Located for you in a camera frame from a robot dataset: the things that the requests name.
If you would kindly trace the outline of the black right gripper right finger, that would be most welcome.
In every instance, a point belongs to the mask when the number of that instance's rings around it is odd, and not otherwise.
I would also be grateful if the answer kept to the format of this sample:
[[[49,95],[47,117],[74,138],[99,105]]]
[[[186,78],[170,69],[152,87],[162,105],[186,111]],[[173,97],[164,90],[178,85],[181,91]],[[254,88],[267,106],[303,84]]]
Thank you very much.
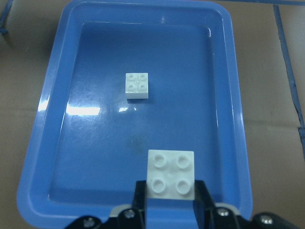
[[[193,211],[200,229],[239,229],[237,217],[226,207],[217,207],[204,181],[195,180]]]

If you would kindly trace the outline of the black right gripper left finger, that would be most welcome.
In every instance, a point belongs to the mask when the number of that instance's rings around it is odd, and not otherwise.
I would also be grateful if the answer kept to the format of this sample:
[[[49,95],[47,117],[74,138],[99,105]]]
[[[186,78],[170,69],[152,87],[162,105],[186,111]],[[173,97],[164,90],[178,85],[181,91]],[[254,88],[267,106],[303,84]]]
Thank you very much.
[[[137,181],[131,204],[121,204],[111,210],[112,229],[145,229],[147,210],[147,185]]]

